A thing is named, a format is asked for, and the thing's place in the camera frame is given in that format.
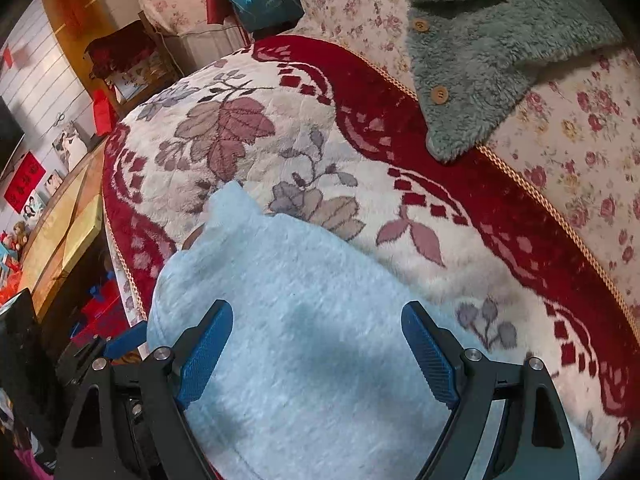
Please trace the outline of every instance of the gold rope trim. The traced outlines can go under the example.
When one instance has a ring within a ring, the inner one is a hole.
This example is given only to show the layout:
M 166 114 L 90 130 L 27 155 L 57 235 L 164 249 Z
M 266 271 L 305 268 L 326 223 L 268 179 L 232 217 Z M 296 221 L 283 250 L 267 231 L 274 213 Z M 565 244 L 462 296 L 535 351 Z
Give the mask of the gold rope trim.
M 595 269 L 600 278 L 604 281 L 605 285 L 609 289 L 610 293 L 613 295 L 615 300 L 618 302 L 618 306 L 622 313 L 626 317 L 626 321 L 631 326 L 631 330 L 636 336 L 636 340 L 638 344 L 640 344 L 640 328 L 636 324 L 636 320 L 634 319 L 633 314 L 631 313 L 631 309 L 627 306 L 622 293 L 616 287 L 616 284 L 613 283 L 613 280 L 609 277 L 609 275 L 605 272 L 604 268 L 600 265 L 599 261 L 596 260 L 596 257 L 593 256 L 593 253 L 589 250 L 589 248 L 584 244 L 582 239 L 578 236 L 578 233 L 575 232 L 574 228 L 571 227 L 569 222 L 562 216 L 562 214 L 552 205 L 549 200 L 539 192 L 539 190 L 530 182 L 528 182 L 524 177 L 515 171 L 511 166 L 509 166 L 506 162 L 504 162 L 498 155 L 492 152 L 488 146 L 482 144 L 481 146 L 476 146 L 476 149 L 482 153 L 486 158 L 488 158 L 494 166 L 497 166 L 503 173 L 507 174 L 512 180 L 516 181 L 521 188 L 523 188 L 527 194 L 536 200 L 542 207 L 546 209 L 546 211 L 560 224 L 560 227 L 564 229 L 564 232 L 568 235 L 569 238 L 578 246 L 582 255 L 587 259 L 587 261 L 591 264 L 591 267 Z
M 366 63 L 367 66 L 378 72 L 388 83 L 391 83 L 393 86 L 404 92 L 405 94 L 412 97 L 415 101 L 418 100 L 418 94 L 407 88 L 407 86 L 403 85 L 397 79 L 391 77 L 386 71 L 382 70 L 380 67 L 376 66 L 372 62 L 370 62 L 367 58 L 358 54 L 351 50 L 350 48 L 344 46 L 340 43 L 333 43 L 327 40 L 320 40 L 325 43 L 331 43 L 337 46 L 340 46 L 347 52 L 350 52 L 357 58 L 361 59 Z M 543 208 L 545 208 L 546 212 L 548 212 L 560 227 L 564 229 L 564 232 L 568 235 L 569 238 L 578 246 L 582 255 L 587 259 L 587 261 L 591 264 L 591 267 L 598 273 L 600 279 L 605 283 L 609 292 L 613 295 L 614 299 L 618 303 L 618 307 L 622 310 L 622 313 L 625 315 L 626 321 L 629 323 L 631 330 L 636 337 L 636 341 L 640 345 L 640 327 L 636 323 L 633 314 L 631 313 L 631 309 L 625 302 L 625 298 L 622 296 L 622 293 L 618 290 L 616 284 L 609 277 L 609 275 L 605 272 L 604 268 L 600 265 L 599 261 L 593 256 L 593 253 L 589 250 L 589 248 L 584 244 L 582 239 L 578 236 L 578 233 L 574 230 L 573 227 L 567 222 L 567 220 L 562 216 L 562 214 L 552 205 L 549 200 L 539 192 L 539 190 L 533 186 L 532 183 L 528 182 L 524 177 L 515 171 L 511 166 L 509 166 L 506 162 L 504 162 L 495 152 L 493 152 L 487 145 L 481 144 L 475 147 L 480 153 L 482 153 L 486 158 L 488 158 L 494 166 L 496 166 L 499 170 L 501 170 L 504 174 L 506 174 L 511 180 L 514 180 L 516 184 L 518 184 L 527 194 L 532 197 L 533 200 L 538 202 Z
M 131 293 L 134 296 L 134 300 L 135 300 L 135 303 L 136 303 L 136 305 L 135 305 L 136 310 L 142 315 L 142 319 L 144 321 L 146 321 L 146 312 L 145 312 L 144 307 L 142 306 L 142 297 L 140 296 L 140 291 L 138 290 L 138 287 L 136 286 L 136 282 L 134 282 L 134 280 L 133 280 L 133 274 L 129 270 L 129 266 L 125 263 L 124 258 L 122 257 L 122 253 L 120 252 L 120 248 L 118 247 L 118 243 L 116 241 L 116 237 L 114 236 L 113 231 L 111 230 L 111 222 L 109 220 L 109 215 L 107 214 L 107 208 L 103 207 L 102 209 L 104 211 L 104 221 L 105 221 L 105 224 L 107 224 L 107 229 L 111 233 L 111 240 L 113 241 L 113 246 L 116 249 L 116 254 L 118 255 L 118 258 L 120 259 L 120 264 L 122 265 L 122 269 L 124 270 L 124 274 L 127 277 L 127 279 L 129 280 L 129 287 L 131 289 Z

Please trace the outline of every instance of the blue gripper pad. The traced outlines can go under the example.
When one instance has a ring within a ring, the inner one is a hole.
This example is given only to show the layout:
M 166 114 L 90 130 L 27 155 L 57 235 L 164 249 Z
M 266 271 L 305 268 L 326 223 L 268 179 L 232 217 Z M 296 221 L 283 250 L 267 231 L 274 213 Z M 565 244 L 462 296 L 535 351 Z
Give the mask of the blue gripper pad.
M 431 393 L 452 410 L 460 400 L 455 387 L 454 369 L 410 303 L 402 309 L 401 323 L 404 338 L 427 379 Z
M 183 409 L 186 410 L 189 403 L 198 400 L 204 392 L 231 335 L 233 324 L 231 305 L 225 301 L 182 367 L 180 391 L 175 400 Z
M 119 336 L 107 343 L 104 348 L 104 357 L 107 359 L 119 359 L 127 352 L 138 348 L 146 341 L 146 321 L 140 321 Z

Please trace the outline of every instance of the metal screw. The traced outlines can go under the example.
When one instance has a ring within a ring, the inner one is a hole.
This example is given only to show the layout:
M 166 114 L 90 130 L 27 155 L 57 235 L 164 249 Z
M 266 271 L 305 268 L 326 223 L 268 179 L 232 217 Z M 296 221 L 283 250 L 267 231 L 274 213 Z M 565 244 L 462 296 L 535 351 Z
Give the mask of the metal screw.
M 470 361 L 479 361 L 482 359 L 482 352 L 476 348 L 467 348 L 465 350 L 465 357 Z
M 532 357 L 531 359 L 529 359 L 529 366 L 534 370 L 540 371 L 545 367 L 545 364 L 542 362 L 542 359 Z
M 171 349 L 168 346 L 161 346 L 154 351 L 154 359 L 156 361 L 164 361 L 171 355 Z
M 96 372 L 99 370 L 104 370 L 107 366 L 107 359 L 104 357 L 98 357 L 91 365 Z

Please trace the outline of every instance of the stuffed toy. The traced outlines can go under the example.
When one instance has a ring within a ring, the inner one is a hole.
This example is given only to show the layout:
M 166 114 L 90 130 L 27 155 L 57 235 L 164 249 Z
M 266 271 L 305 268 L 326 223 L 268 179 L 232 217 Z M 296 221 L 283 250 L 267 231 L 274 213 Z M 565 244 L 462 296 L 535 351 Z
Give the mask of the stuffed toy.
M 17 222 L 16 225 L 14 225 L 14 235 L 16 251 L 20 253 L 27 244 L 27 241 L 29 241 L 27 224 L 25 224 L 23 221 Z
M 2 233 L 0 234 L 0 243 L 2 243 L 2 245 L 4 245 L 10 251 L 17 252 L 17 249 L 15 248 L 16 243 L 14 234 L 8 235 L 5 231 L 2 231 Z

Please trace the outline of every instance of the red bag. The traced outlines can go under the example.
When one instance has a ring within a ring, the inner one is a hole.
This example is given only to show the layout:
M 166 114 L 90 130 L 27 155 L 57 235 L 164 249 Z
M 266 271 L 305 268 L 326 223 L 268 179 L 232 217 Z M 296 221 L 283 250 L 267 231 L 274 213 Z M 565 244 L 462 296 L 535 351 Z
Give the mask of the red bag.
M 99 136 L 109 135 L 118 124 L 118 113 L 109 101 L 104 90 L 94 92 L 94 121 L 96 134 Z

